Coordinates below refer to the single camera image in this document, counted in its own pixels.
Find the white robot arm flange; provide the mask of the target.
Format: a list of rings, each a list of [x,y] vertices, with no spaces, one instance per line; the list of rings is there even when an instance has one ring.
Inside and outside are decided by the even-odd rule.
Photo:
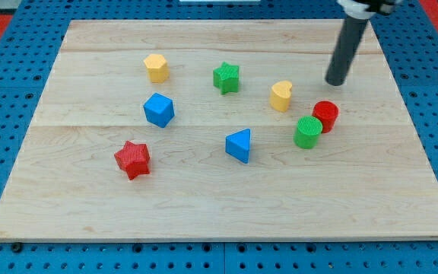
[[[375,14],[390,15],[403,0],[337,0],[351,18],[368,20]]]

